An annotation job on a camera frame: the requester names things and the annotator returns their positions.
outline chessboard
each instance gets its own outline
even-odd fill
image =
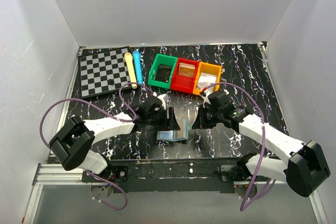
[[[120,48],[78,58],[82,98],[117,92],[130,82],[124,54],[129,48]]]

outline white panel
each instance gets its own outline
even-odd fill
[[[83,46],[267,41],[290,0],[56,0]]]
[[[335,0],[292,0],[272,35],[267,57],[293,137],[321,144],[331,177],[318,189],[329,223],[336,223]]]
[[[44,111],[66,93],[78,44],[55,0],[0,0],[0,223],[21,223],[39,162]],[[50,139],[60,116],[45,125]]]

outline metal frame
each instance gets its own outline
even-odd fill
[[[265,47],[260,44],[260,51],[262,58],[265,62],[266,69],[269,73],[267,58],[266,58],[266,52]],[[67,90],[66,98],[69,98],[71,96],[72,90],[74,88],[74,83],[76,79],[78,71],[78,63],[76,62],[75,69],[73,71],[69,87]],[[273,85],[273,81],[271,78],[271,75],[269,73],[269,78],[271,81],[271,84]],[[63,126],[67,110],[69,107],[69,102],[64,103],[59,124],[57,127],[57,131]],[[26,215],[23,221],[23,224],[33,224],[35,215],[37,212],[39,200],[41,198],[42,190],[44,185],[102,185],[103,183],[83,183],[82,180],[83,176],[83,170],[80,168],[71,170],[69,172],[65,171],[61,165],[58,164],[45,164],[45,165],[39,165],[37,169],[37,173],[34,179],[33,183],[33,190],[31,193],[31,197],[29,200],[29,204],[27,207]],[[247,184],[246,182],[235,182],[235,185],[244,185]],[[315,191],[310,197],[310,201],[313,207],[314,214],[316,216],[317,222],[320,224],[328,223],[328,220],[326,218],[326,214],[323,210],[322,203],[320,201],[320,197],[317,191]]]

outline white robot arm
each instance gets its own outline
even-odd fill
[[[203,93],[204,104],[198,108],[197,118],[192,129],[211,129],[217,123],[262,143],[263,131],[266,132],[266,148],[277,158],[264,157],[258,176],[273,178],[287,183],[296,193],[308,197],[330,176],[330,170],[321,146],[314,141],[308,144],[287,136],[268,123],[262,124],[259,117],[245,107],[235,107],[222,91]],[[166,107],[166,94],[148,97],[145,102],[134,108],[137,117],[131,119],[130,112],[122,112],[116,117],[97,120],[82,120],[72,117],[49,142],[50,149],[65,170],[83,168],[103,178],[119,174],[123,167],[116,167],[91,146],[108,137],[130,134],[145,125],[154,126],[158,131],[178,131],[174,109]],[[248,179],[256,170],[260,155],[247,154],[237,166],[225,172],[232,180]]]
[[[174,109],[166,107],[168,95],[151,95],[145,102],[133,108],[137,114],[132,121],[131,113],[120,113],[113,118],[82,120],[78,116],[70,118],[49,142],[50,149],[65,170],[82,168],[95,174],[110,173],[109,161],[103,155],[91,150],[98,141],[117,135],[130,134],[145,125],[154,126],[159,131],[180,130]]]
[[[322,148],[314,141],[305,143],[281,133],[268,123],[262,124],[258,116],[245,107],[235,107],[223,91],[204,93],[204,104],[198,108],[193,129],[211,129],[217,123],[248,136],[262,144],[265,127],[265,147],[279,159],[264,157],[258,176],[273,178],[287,183],[297,194],[308,197],[330,176],[330,170]],[[247,154],[226,176],[233,179],[249,178],[256,170],[260,155]]]

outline table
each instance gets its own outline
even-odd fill
[[[83,49],[80,55],[101,52],[107,49]],[[288,134],[287,127],[272,87],[260,44],[230,44],[230,45],[194,45],[194,46],[161,46],[140,47],[144,83],[156,54],[183,57],[199,60],[223,67],[221,81],[231,82],[244,88],[257,101],[262,109],[266,122]],[[193,124],[199,104],[203,99],[196,95],[151,87],[158,94],[168,93],[169,106],[173,106],[176,118],[187,118]],[[256,109],[245,95],[232,87],[221,87],[236,105]],[[73,98],[79,98],[79,76],[77,75]],[[124,99],[136,105],[144,101],[148,93],[144,89],[125,90]],[[116,93],[102,95],[89,99],[111,114],[120,113],[124,107]],[[79,115],[82,119],[98,119],[103,117],[99,112],[87,105],[71,102],[67,118]],[[92,149],[109,159],[176,159],[176,158],[219,158],[240,157],[249,152],[258,152],[260,146],[251,139],[241,136],[219,124],[211,130],[190,130],[185,143],[157,141],[156,131],[152,127],[144,127],[130,135],[119,135],[95,144]]]

